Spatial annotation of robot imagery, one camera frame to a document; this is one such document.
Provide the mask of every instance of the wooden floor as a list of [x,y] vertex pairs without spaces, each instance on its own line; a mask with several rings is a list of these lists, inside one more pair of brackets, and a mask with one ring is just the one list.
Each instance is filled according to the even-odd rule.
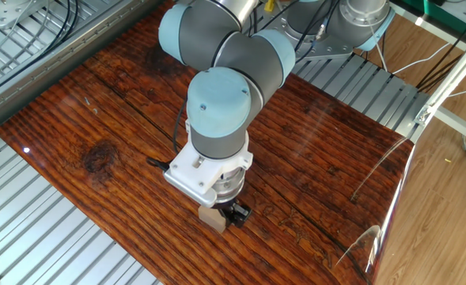
[[[396,16],[386,38],[386,64],[398,70],[444,44]],[[371,54],[380,64],[378,54]],[[398,75],[416,85],[438,59]],[[466,90],[466,79],[456,92],[461,90]],[[444,106],[466,120],[466,94],[449,98]],[[466,154],[460,134],[434,119],[415,148],[377,284],[466,284]]]

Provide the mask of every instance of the wood knot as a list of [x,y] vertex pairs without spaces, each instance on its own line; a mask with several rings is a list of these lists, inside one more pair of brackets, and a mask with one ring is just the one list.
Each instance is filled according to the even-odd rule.
[[100,172],[115,161],[116,154],[116,147],[110,141],[101,140],[83,156],[83,166],[89,173]]
[[335,173],[338,171],[339,169],[334,166],[334,165],[331,165],[329,168],[328,168],[328,173],[331,174],[332,176],[335,175]]

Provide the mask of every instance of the wooden block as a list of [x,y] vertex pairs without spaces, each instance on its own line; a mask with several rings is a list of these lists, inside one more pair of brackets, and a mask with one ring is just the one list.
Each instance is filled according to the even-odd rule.
[[216,229],[217,232],[223,233],[226,226],[225,226],[225,218],[220,215],[220,212],[217,209],[210,209],[204,206],[199,206],[198,208],[199,218],[211,226],[212,228]]

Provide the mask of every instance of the dark wood surface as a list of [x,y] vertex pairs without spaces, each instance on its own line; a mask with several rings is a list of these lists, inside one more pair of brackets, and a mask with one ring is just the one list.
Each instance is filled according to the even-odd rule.
[[[0,127],[0,136],[165,284],[370,283],[368,232],[403,175],[401,137],[291,75],[251,127],[242,229],[218,234],[146,157],[168,161],[195,71],[157,43],[163,5]],[[178,143],[187,140],[184,120]]]

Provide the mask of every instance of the black cable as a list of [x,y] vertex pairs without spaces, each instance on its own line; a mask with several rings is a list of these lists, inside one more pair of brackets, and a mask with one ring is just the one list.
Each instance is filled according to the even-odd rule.
[[254,9],[254,34],[257,34],[257,7]]
[[250,16],[248,16],[248,21],[250,22],[250,26],[248,27],[248,36],[251,36],[252,35],[252,14],[250,14]]
[[451,69],[454,67],[455,63],[461,58],[461,55],[458,55],[456,58],[454,58],[452,61],[444,65],[441,69],[439,69],[435,74],[433,74],[431,77],[428,78],[426,81],[425,85],[423,85],[421,88],[419,88],[419,92],[425,92],[424,90],[430,90],[435,86],[437,83],[439,83],[449,72]]
[[278,14],[276,14],[271,20],[269,20],[262,28],[261,30],[264,30],[268,25],[270,25],[276,18],[280,17],[280,15],[282,15],[284,12],[286,12],[292,5],[298,3],[299,0],[294,0],[293,2],[291,2],[289,5],[287,5],[286,8],[282,9],[280,12],[278,12]]
[[435,87],[440,81],[444,80],[444,78],[450,73],[454,65],[451,65],[447,68],[446,71],[444,71],[443,74],[438,76],[436,79],[434,79],[432,82],[429,82],[425,84],[423,87],[419,88],[419,92],[428,92],[430,91],[433,87]]
[[306,51],[305,54],[304,54],[301,58],[299,58],[299,59],[296,61],[295,64],[298,64],[300,61],[302,61],[302,60],[312,51],[314,45],[315,45],[315,44],[312,43],[312,45],[309,47],[308,51]]
[[331,22],[331,17],[333,17],[333,13],[335,12],[336,6],[337,6],[339,3],[340,3],[340,1],[339,1],[339,0],[336,0],[335,5],[333,6],[333,8],[331,9],[331,12],[329,13],[328,23]]
[[[310,20],[309,24],[305,28],[305,31],[303,31],[303,33],[301,34],[301,37],[300,37],[299,41],[296,44],[296,47],[294,47],[294,51],[297,51],[301,47],[301,45],[303,44],[303,41],[305,40],[306,36],[310,32],[310,29],[312,29],[313,26],[316,25],[316,23],[318,23],[320,20],[322,20],[324,18],[324,17],[322,17],[321,19],[316,20],[317,16],[319,16],[320,10],[322,10],[322,8],[324,7],[324,5],[326,5],[327,2],[328,2],[328,0],[324,0],[324,2],[319,7],[319,9],[317,9],[317,11],[313,14],[312,19]],[[332,6],[333,6],[333,4],[331,4],[329,6],[329,11],[331,11]]]
[[447,57],[447,55],[450,54],[450,52],[457,46],[457,44],[461,41],[461,39],[466,35],[466,29],[464,30],[464,32],[461,33],[461,35],[457,38],[456,42],[454,42],[453,46],[440,58],[440,60],[438,61],[437,64],[435,64],[433,66],[433,68],[431,68],[431,70],[424,76],[424,78],[421,79],[421,81],[419,82],[419,84],[416,86],[416,88],[421,88],[421,86],[423,84],[426,84],[428,81],[426,80],[430,75],[431,73],[433,73],[434,70],[437,69],[437,67],[440,65],[440,63],[442,63],[444,61],[444,59]]
[[146,158],[146,163],[148,163],[151,166],[158,167],[162,169],[162,171],[166,172],[169,169],[169,162],[163,162],[160,160],[157,160],[155,158],[147,157]]
[[178,116],[176,116],[175,129],[173,130],[173,133],[172,133],[172,148],[175,150],[176,154],[179,153],[178,146],[176,144],[176,137],[178,136],[178,125],[180,124],[180,118],[182,116],[182,113],[184,112],[186,104],[187,104],[187,97],[185,97],[184,103],[182,104],[178,112]]
[[78,0],[74,0],[74,19],[73,19],[73,23],[71,24],[71,26],[69,27],[69,30],[67,30],[66,32],[66,35],[63,37],[63,39],[61,40],[61,42],[64,42],[66,41],[70,34],[73,32],[74,30],[74,27],[76,26],[76,24],[78,23],[78,17],[79,17],[79,14],[78,14]]
[[53,39],[53,41],[47,46],[47,48],[43,51],[43,53],[40,54],[34,61],[38,61],[42,59],[48,52],[50,52],[53,49],[57,41],[60,40],[60,36],[64,32],[64,30],[66,30],[66,26],[67,26],[67,23],[69,22],[70,15],[71,15],[71,0],[67,0],[67,15],[66,15],[66,19],[64,20],[64,23],[62,24],[62,27],[60,27],[60,30],[57,33],[57,36],[55,36],[55,38]]
[[25,66],[25,68],[18,70],[14,74],[11,74],[8,78],[4,79],[3,83],[0,84],[0,87],[3,86],[9,80],[11,80],[11,79],[15,78],[16,76],[18,76],[22,71],[24,71],[27,68],[31,67],[34,63],[37,63],[38,61],[40,61],[48,52],[53,51],[54,49],[56,49],[58,47],[58,45],[55,45],[55,44],[59,40],[59,37],[62,35],[63,31],[66,29],[66,25],[69,22],[69,18],[70,18],[70,12],[71,12],[70,0],[67,0],[67,15],[66,15],[66,18],[64,19],[62,27],[60,28],[59,32],[57,33],[57,36],[53,39],[53,41],[49,45],[47,45],[46,49],[40,55],[38,55],[33,61],[28,63],[27,66]]

